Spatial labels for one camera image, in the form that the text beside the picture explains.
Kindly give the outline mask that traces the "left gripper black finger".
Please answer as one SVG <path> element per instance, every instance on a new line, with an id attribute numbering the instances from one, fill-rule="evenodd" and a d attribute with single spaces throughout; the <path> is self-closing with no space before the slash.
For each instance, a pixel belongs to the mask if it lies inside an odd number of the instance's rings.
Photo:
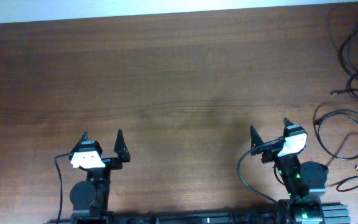
<path id="1" fill-rule="evenodd" d="M 121 162 L 130 162 L 131 161 L 131 155 L 130 155 L 129 150 L 125 144 L 122 129 L 118 129 L 116 142 L 114 145 L 114 152 L 117 154 L 117 156 Z"/>
<path id="2" fill-rule="evenodd" d="M 85 131 L 83 133 L 83 135 L 80 137 L 80 140 L 76 143 L 74 148 L 70 151 L 70 153 L 78 152 L 82 142 L 85 142 L 85 141 L 88 141 L 88 140 L 89 140 L 88 133 Z"/>

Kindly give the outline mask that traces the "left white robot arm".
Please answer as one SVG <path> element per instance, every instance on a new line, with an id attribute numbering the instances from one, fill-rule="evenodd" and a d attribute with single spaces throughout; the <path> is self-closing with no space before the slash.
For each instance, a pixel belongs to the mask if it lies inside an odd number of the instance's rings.
<path id="1" fill-rule="evenodd" d="M 86 172 L 86 179 L 70 190 L 73 205 L 71 223 L 114 223 L 114 212 L 108 210 L 111 186 L 111 171 L 121 170 L 123 164 L 131 161 L 121 129 L 117 132 L 113 151 L 115 157 L 103 158 L 99 142 L 89 140 L 84 133 L 70 151 L 70 164 Z"/>

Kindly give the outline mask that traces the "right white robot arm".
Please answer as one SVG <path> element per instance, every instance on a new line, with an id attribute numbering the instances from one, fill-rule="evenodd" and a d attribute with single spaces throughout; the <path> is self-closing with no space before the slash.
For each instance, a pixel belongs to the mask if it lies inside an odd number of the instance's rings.
<path id="1" fill-rule="evenodd" d="M 283 135 L 269 142 L 264 142 L 257 130 L 250 127 L 250 154 L 260 154 L 263 164 L 273 163 L 289 196 L 276 202 L 275 222 L 324 223 L 320 197 L 326 192 L 328 167 L 313 161 L 301 163 L 298 155 L 306 148 L 308 133 L 287 118 L 283 122 Z"/>

